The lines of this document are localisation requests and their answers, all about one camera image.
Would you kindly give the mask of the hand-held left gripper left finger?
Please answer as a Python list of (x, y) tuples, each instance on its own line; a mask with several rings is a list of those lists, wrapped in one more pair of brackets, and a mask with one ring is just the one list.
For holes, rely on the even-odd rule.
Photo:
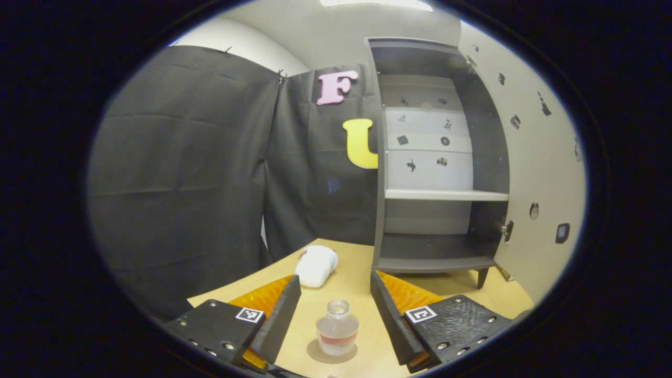
[(166, 327), (218, 361), (264, 374), (276, 363), (300, 297), (298, 276), (288, 275), (228, 302), (207, 299)]

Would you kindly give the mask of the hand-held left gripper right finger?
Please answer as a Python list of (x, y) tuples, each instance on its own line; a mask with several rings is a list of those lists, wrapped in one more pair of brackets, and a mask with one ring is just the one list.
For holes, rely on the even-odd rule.
[(441, 298), (378, 270), (371, 270), (370, 293), (396, 358), (410, 373), (475, 352), (518, 321), (464, 295)]

